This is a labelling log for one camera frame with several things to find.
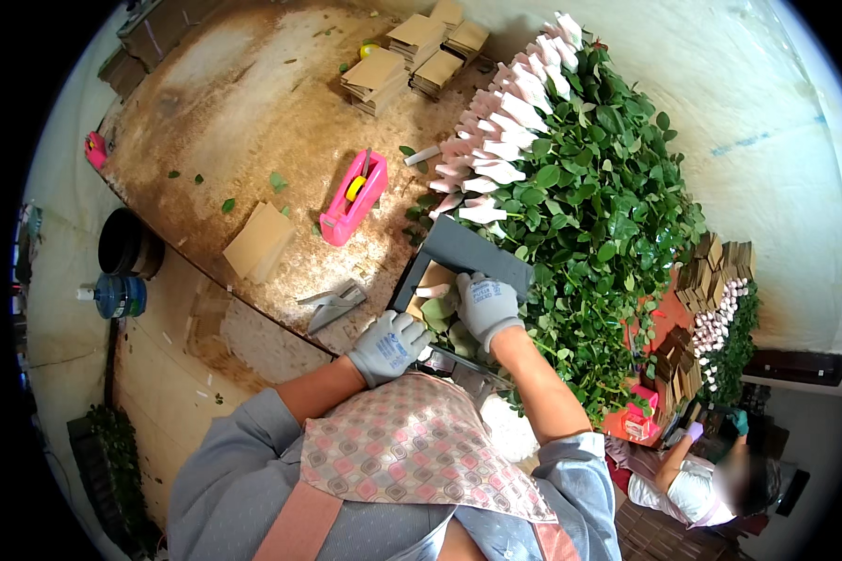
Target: gray shirt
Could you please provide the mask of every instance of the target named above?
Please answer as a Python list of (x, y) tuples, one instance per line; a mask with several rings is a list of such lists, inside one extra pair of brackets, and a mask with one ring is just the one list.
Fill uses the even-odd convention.
[[(213, 420), (171, 489), (171, 559), (252, 559), (299, 481), (302, 449), (302, 430), (273, 389)], [(604, 437), (586, 432), (543, 446), (533, 471), (583, 561), (620, 559), (604, 456)], [(453, 516), (490, 561), (541, 559), (530, 523), (514, 516), (470, 506), (344, 501), (318, 560), (436, 561)]]

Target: purple glove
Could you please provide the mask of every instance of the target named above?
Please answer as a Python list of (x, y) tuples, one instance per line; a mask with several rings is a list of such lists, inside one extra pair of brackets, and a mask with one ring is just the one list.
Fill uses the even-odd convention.
[(693, 443), (701, 437), (703, 432), (705, 432), (705, 427), (702, 426), (702, 423), (696, 423), (694, 421), (690, 423), (690, 427), (686, 429), (686, 435), (692, 439)]

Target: green glove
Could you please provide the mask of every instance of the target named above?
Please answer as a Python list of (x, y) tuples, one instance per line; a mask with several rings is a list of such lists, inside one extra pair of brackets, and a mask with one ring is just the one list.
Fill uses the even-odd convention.
[(733, 413), (727, 413), (726, 418), (733, 421), (740, 436), (749, 433), (749, 416), (745, 414), (745, 411), (735, 410)]
[(410, 314), (388, 309), (359, 337), (349, 360), (368, 382), (369, 388), (402, 376), (408, 365), (430, 343), (431, 333)]

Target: gray work glove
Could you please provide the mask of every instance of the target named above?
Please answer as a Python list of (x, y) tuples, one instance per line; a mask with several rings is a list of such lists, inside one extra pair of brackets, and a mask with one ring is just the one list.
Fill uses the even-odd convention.
[(513, 325), (524, 327), (518, 318), (517, 292), (511, 285), (486, 278), (483, 273), (461, 273), (455, 284), (461, 296), (459, 318), (487, 353), (496, 333)]
[(369, 388), (402, 376), (408, 365), (430, 343), (430, 331), (408, 313), (388, 309), (359, 337), (349, 360), (364, 376)]

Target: person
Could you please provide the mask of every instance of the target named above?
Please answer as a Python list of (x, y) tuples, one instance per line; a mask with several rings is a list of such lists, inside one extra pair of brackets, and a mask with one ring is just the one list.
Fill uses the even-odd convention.
[(406, 372), (430, 336), (388, 310), (329, 365), (213, 420), (180, 468), (168, 550), (197, 559), (620, 559), (604, 438), (527, 336), (515, 290), (458, 276), (458, 314), (514, 377), (524, 475), (467, 394)]
[(665, 453), (608, 437), (611, 478), (630, 501), (674, 517), (687, 530), (763, 512), (779, 495), (779, 463), (749, 452), (744, 411), (734, 410), (727, 418), (738, 437), (718, 465), (689, 454), (704, 431), (701, 423), (691, 423), (680, 442)]

